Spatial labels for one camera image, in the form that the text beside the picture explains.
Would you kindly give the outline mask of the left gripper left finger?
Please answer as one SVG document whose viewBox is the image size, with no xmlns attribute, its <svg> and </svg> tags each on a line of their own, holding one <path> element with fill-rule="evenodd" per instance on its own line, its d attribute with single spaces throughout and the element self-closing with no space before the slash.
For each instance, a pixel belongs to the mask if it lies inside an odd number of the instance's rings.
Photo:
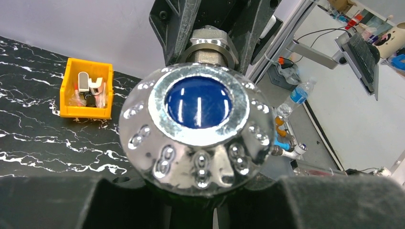
<svg viewBox="0 0 405 229">
<path fill-rule="evenodd" d="M 164 205 L 142 184 L 97 177 L 3 177 L 3 229 L 166 229 Z"/>
</svg>

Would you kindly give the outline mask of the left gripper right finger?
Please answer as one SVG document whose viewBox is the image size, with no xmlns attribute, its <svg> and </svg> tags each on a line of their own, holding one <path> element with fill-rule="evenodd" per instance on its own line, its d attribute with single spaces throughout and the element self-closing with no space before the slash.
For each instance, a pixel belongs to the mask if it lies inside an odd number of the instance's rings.
<svg viewBox="0 0 405 229">
<path fill-rule="evenodd" d="M 402 229 L 405 192 L 374 176 L 259 174 L 216 214 L 219 229 Z"/>
</svg>

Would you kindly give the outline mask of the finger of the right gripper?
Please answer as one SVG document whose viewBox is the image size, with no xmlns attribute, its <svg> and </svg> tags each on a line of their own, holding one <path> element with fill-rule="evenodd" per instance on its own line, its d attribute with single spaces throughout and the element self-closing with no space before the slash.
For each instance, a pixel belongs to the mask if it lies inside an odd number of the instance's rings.
<svg viewBox="0 0 405 229">
<path fill-rule="evenodd" d="M 245 75 L 260 35 L 264 31 L 279 0 L 237 0 L 236 9 L 231 12 L 235 18 L 229 36 L 238 52 L 235 70 Z"/>
<path fill-rule="evenodd" d="M 162 47 L 166 66 L 180 62 L 200 4 L 200 0 L 154 1 L 149 22 Z"/>
</svg>

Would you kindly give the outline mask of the silver hex nut fitting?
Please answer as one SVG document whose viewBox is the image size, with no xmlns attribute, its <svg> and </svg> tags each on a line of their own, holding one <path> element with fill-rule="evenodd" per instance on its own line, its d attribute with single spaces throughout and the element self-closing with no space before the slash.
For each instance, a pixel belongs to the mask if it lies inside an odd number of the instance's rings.
<svg viewBox="0 0 405 229">
<path fill-rule="evenodd" d="M 239 65 L 239 55 L 227 32 L 206 26 L 192 32 L 179 62 L 199 62 L 235 69 Z"/>
</svg>

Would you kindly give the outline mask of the green water faucet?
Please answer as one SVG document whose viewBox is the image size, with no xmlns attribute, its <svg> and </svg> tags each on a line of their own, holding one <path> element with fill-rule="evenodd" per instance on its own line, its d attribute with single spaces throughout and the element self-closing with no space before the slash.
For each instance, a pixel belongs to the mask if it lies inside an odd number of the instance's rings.
<svg viewBox="0 0 405 229">
<path fill-rule="evenodd" d="M 259 88 L 227 67 L 159 69 L 128 94 L 119 115 L 128 160 L 171 208 L 171 229 L 208 229 L 213 212 L 252 180 L 275 143 Z"/>
</svg>

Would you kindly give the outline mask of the keyboard on monitor arm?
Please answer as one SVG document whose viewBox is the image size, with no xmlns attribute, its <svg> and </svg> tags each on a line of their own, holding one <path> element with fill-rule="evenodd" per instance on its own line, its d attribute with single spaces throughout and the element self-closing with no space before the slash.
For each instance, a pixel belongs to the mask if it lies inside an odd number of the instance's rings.
<svg viewBox="0 0 405 229">
<path fill-rule="evenodd" d="M 378 49 L 367 43 L 358 33 L 342 34 L 335 39 L 335 43 L 366 93 L 377 101 L 380 60 Z"/>
</svg>

